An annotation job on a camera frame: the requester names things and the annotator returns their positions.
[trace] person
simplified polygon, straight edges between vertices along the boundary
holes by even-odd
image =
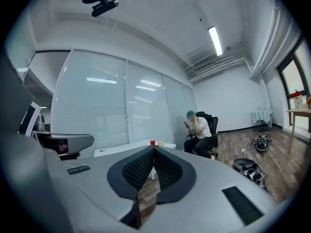
[[[191,124],[185,124],[189,134],[196,134],[195,138],[187,140],[184,143],[185,152],[193,153],[194,150],[199,156],[204,156],[209,159],[214,159],[207,149],[213,146],[213,142],[210,139],[212,136],[209,130],[208,123],[205,118],[196,116],[194,111],[188,111],[187,119],[191,121]]]

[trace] wooden floor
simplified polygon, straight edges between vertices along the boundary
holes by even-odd
[[[269,187],[271,195],[280,202],[284,201],[297,191],[301,184],[305,171],[311,158],[311,146],[294,139],[292,153],[288,154],[291,135],[283,130],[272,127],[267,131],[259,132],[260,128],[233,133],[221,133],[218,136],[219,153],[218,160],[231,166],[235,159],[243,158],[241,150],[233,150],[232,146],[241,146],[249,143],[251,139],[259,135],[268,135],[272,140],[270,148],[264,152],[246,150],[246,157],[261,165],[263,171],[268,175],[265,178],[266,186]],[[158,178],[146,181],[144,187],[138,193],[140,216],[142,224],[148,220],[156,206],[156,194],[160,192]]]

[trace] white t-shirt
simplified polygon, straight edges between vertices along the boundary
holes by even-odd
[[[206,119],[200,116],[198,118],[199,118],[198,125],[204,128],[201,134],[198,134],[195,132],[193,123],[190,124],[190,128],[196,133],[196,137],[199,139],[202,139],[204,137],[211,137],[212,134],[210,133],[209,126],[208,126]]]

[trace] fluorescent light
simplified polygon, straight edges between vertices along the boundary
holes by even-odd
[[[27,71],[27,68],[18,68],[17,71],[18,72],[25,72],[25,71]]]
[[[216,28],[213,26],[211,28],[208,29],[208,32],[210,34],[210,36],[212,37],[212,41],[214,43],[216,52],[217,52],[217,56],[222,55],[223,54],[223,50],[222,50],[222,46],[220,45],[220,41],[219,41],[219,37],[216,31]]]
[[[145,87],[145,86],[136,86],[136,88],[139,88],[139,89],[145,89],[145,90],[149,90],[149,91],[156,91],[156,89],[152,89],[152,88],[148,88],[148,87]]]
[[[157,86],[157,87],[161,87],[162,85],[158,84],[158,83],[153,83],[150,82],[148,80],[141,80],[140,82],[145,83],[145,84],[149,84],[149,85],[153,85],[153,86]]]
[[[113,80],[102,80],[102,79],[94,79],[94,78],[86,78],[88,81],[94,81],[94,82],[102,82],[102,83],[117,83],[117,81]]]

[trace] black office chair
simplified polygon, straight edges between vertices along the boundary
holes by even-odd
[[[211,115],[205,114],[204,111],[197,112],[195,115],[197,117],[203,117],[206,119],[206,121],[208,123],[209,131],[212,135],[212,141],[214,143],[214,147],[211,149],[207,149],[207,150],[211,152],[210,155],[214,155],[216,158],[218,158],[218,153],[216,153],[216,150],[218,147],[218,134],[216,133],[217,132],[218,117],[212,117]],[[195,136],[195,134],[190,134],[187,136],[190,136],[190,138],[192,139],[193,136]]]

